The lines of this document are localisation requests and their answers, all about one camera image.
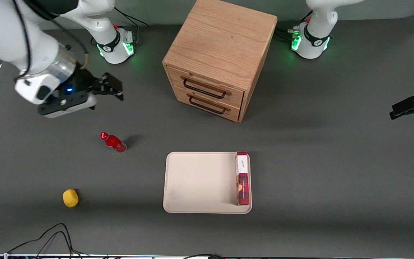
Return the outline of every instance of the wooden cabinet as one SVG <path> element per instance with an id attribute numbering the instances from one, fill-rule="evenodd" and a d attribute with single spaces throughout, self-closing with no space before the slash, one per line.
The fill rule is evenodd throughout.
<path id="1" fill-rule="evenodd" d="M 277 17 L 219 0 L 197 0 L 162 64 L 177 100 L 241 122 Z"/>

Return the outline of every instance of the beige tray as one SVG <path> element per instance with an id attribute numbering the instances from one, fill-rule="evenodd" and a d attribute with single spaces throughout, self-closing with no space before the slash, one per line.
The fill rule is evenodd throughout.
<path id="1" fill-rule="evenodd" d="M 237 152 L 172 152 L 167 156 L 164 210 L 168 213 L 246 214 L 250 205 L 237 205 Z"/>

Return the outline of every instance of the black metal handle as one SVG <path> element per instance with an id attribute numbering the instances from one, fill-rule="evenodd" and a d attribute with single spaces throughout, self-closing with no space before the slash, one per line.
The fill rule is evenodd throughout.
<path id="1" fill-rule="evenodd" d="M 222 95 L 214 95 L 214 94 L 211 94 L 211 93 L 206 92 L 206 91 L 204 91 L 204 90 L 197 89 L 196 87 L 192 87 L 192 86 L 187 85 L 187 84 L 186 84 L 186 82 L 187 82 L 187 81 L 188 81 L 188 79 L 187 79 L 187 78 L 185 78 L 185 79 L 183 80 L 183 85 L 184 85 L 186 88 L 188 88 L 188 89 L 191 89 L 191 90 L 193 90 L 193 91 L 196 91 L 196 92 L 199 92 L 199 93 L 201 93 L 201 94 L 208 95 L 208 96 L 211 96 L 211 97 L 213 97 L 213 98 L 217 98 L 217 99 L 223 99 L 223 98 L 225 98 L 226 92 L 224 92 L 224 91 L 223 91 L 223 94 L 222 94 Z"/>
<path id="2" fill-rule="evenodd" d="M 220 115 L 222 115 L 222 114 L 224 114 L 225 113 L 225 111 L 226 111 L 226 108 L 223 108 L 223 111 L 222 112 L 219 112 L 218 110 L 213 110 L 213 109 L 211 109 L 211 108 L 209 108 L 209 107 L 205 107 L 204 105 L 201 105 L 201 104 L 199 104 L 199 103 L 195 103 L 195 102 L 193 102 L 192 101 L 192 96 L 190 96 L 189 97 L 189 103 L 190 104 L 192 104 L 192 105 L 195 105 L 195 106 L 197 106 L 197 107 L 200 107 L 200 108 L 202 108 L 202 109 L 206 109 L 206 110 L 209 110 L 209 111 L 211 111 L 212 113 L 216 113 L 216 114 L 220 114 Z"/>

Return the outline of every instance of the black cable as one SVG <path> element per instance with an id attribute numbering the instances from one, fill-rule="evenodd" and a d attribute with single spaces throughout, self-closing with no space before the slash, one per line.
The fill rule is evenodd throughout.
<path id="1" fill-rule="evenodd" d="M 22 13 L 20 12 L 20 9 L 18 8 L 17 1 L 12 0 L 12 2 L 14 3 L 15 12 L 17 13 L 18 19 L 20 20 L 20 23 L 22 24 L 23 36 L 25 37 L 25 45 L 26 45 L 26 48 L 27 48 L 27 69 L 25 70 L 25 72 L 23 72 L 23 74 L 21 74 L 18 77 L 14 78 L 14 81 L 17 81 L 18 79 L 26 76 L 28 74 L 29 70 L 31 69 L 31 47 L 30 47 L 30 42 L 29 42 L 29 39 L 28 39 L 27 26 L 25 24 L 25 21 L 23 20 L 23 16 L 22 16 Z"/>
<path id="2" fill-rule="evenodd" d="M 130 15 L 128 15 L 128 14 L 125 14 L 125 13 L 123 13 L 123 12 L 121 12 L 119 9 L 117 9 L 116 7 L 115 7 L 115 9 L 116 9 L 116 11 L 118 11 L 120 14 L 122 14 L 122 16 L 124 16 L 127 20 L 129 20 L 129 21 L 131 21 L 136 27 L 137 27 L 137 39 L 134 41 L 135 42 L 135 44 L 137 44 L 138 43 L 138 40 L 140 39 L 140 26 L 138 25 L 138 24 L 136 24 L 133 20 L 131 20 L 130 18 L 132 18 L 132 19 L 135 19 L 135 18 L 133 18 L 132 16 L 130 16 Z"/>
<path id="3" fill-rule="evenodd" d="M 65 225 L 64 223 L 58 223 L 58 224 L 53 225 L 53 226 L 52 226 L 52 227 L 50 227 L 48 230 L 44 231 L 44 233 L 42 233 L 42 235 L 41 235 L 38 239 L 33 239 L 33 240 L 30 240 L 30 241 L 26 241 L 26 242 L 24 242 L 24 243 L 22 243 L 22 244 L 20 244 L 20 245 L 18 245 L 18 246 L 15 246 L 13 249 L 10 249 L 10 250 L 9 250 L 9 251 L 7 251 L 6 253 L 8 253 L 8 254 L 9 254 L 10 252 L 14 251 L 15 249 L 18 249 L 20 246 L 24 246 L 24 245 L 26 245 L 26 244 L 28 244 L 28 243 L 31 243 L 31 242 L 39 241 L 41 238 L 43 238 L 43 236 L 44 236 L 47 232 L 49 232 L 51 229 L 53 229 L 53 228 L 55 228 L 56 226 L 59 226 L 59 225 L 62 225 L 62 226 L 65 228 L 66 235 L 67 235 L 67 237 L 68 237 L 69 247 L 71 248 L 71 251 L 73 251 L 75 254 L 77 254 L 79 257 L 81 257 L 81 258 L 82 258 L 82 256 L 81 256 L 80 254 L 85 254 L 85 253 L 83 253 L 83 252 L 79 252 L 79 251 L 77 251 L 77 250 L 73 249 L 73 245 L 72 245 L 72 243 L 71 243 L 71 237 L 70 237 L 70 235 L 69 235 L 68 228 L 66 227 L 66 225 Z"/>
<path id="4" fill-rule="evenodd" d="M 42 246 L 42 248 L 39 250 L 38 254 L 36 255 L 36 258 L 39 259 L 39 254 L 41 254 L 41 251 L 47 246 L 47 244 L 49 243 L 49 241 L 51 241 L 52 238 L 54 238 L 57 234 L 62 233 L 62 235 L 65 238 L 65 242 L 66 245 L 68 246 L 68 250 L 69 250 L 69 258 L 71 259 L 72 256 L 72 250 L 71 250 L 71 246 L 68 243 L 68 240 L 65 236 L 65 233 L 63 231 L 57 231 L 56 233 L 52 234 L 52 236 L 46 241 L 46 243 L 44 244 L 44 246 Z"/>
<path id="5" fill-rule="evenodd" d="M 301 20 L 299 20 L 300 22 L 302 22 L 302 21 L 304 21 L 309 15 L 311 15 L 312 14 L 312 10 L 308 13 L 308 14 L 306 14 L 306 16 L 303 18 L 303 19 L 301 19 Z"/>
<path id="6" fill-rule="evenodd" d="M 291 40 L 290 38 L 286 38 L 284 36 L 281 36 L 281 35 L 277 34 L 276 32 L 274 32 L 274 35 L 277 36 L 277 37 L 279 37 L 279 38 L 281 38 L 281 39 L 283 39 L 283 40 L 286 40 L 286 41 Z"/>
<path id="7" fill-rule="evenodd" d="M 274 28 L 275 31 L 280 31 L 280 32 L 288 32 L 286 29 L 281 29 L 281 28 Z"/>
<path id="8" fill-rule="evenodd" d="M 208 257 L 213 257 L 214 259 L 223 259 L 223 256 L 220 256 L 218 254 L 194 254 L 194 255 L 190 255 L 188 257 L 185 257 L 183 259 L 189 259 L 189 258 L 199 257 L 199 256 L 208 256 Z"/>
<path id="9" fill-rule="evenodd" d="M 36 5 L 32 5 L 30 6 L 36 13 L 43 13 L 46 17 L 49 16 L 49 14 L 46 13 L 46 11 L 44 11 L 44 8 L 39 8 Z M 82 65 L 82 67 L 80 69 L 85 69 L 87 64 L 89 63 L 89 51 L 87 50 L 86 46 L 84 45 L 84 43 L 82 43 L 82 41 L 80 41 L 78 38 L 76 38 L 73 34 L 71 34 L 66 28 L 64 28 L 62 25 L 60 25 L 58 22 L 56 22 L 55 20 L 51 20 L 51 22 L 53 22 L 58 28 L 60 28 L 64 33 L 66 33 L 70 38 L 72 38 L 74 41 L 76 41 L 76 43 L 79 44 L 79 46 L 81 46 L 82 51 L 84 52 L 84 64 Z"/>
<path id="10" fill-rule="evenodd" d="M 145 22 L 143 22 L 143 21 L 140 21 L 140 20 L 138 20 L 137 18 L 132 17 L 132 16 L 130 16 L 130 15 L 128 15 L 128 14 L 126 14 L 126 13 L 121 12 L 121 11 L 120 11 L 118 8 L 116 8 L 116 7 L 115 7 L 115 10 L 116 10 L 116 11 L 118 11 L 119 13 L 121 13 L 122 15 L 127 16 L 127 17 L 129 17 L 129 18 L 132 18 L 132 19 L 134 19 L 134 20 L 136 20 L 136 21 L 139 21 L 140 23 L 143 23 L 144 25 L 146 25 L 146 26 L 148 26 L 148 27 L 149 27 L 149 25 L 148 25 L 147 23 L 145 23 Z"/>

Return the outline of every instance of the yellow ball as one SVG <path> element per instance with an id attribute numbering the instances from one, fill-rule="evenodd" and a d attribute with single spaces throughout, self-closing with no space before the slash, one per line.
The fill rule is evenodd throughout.
<path id="1" fill-rule="evenodd" d="M 78 194 L 73 189 L 68 189 L 68 190 L 64 191 L 63 198 L 64 198 L 64 204 L 68 208 L 73 208 L 79 202 Z"/>

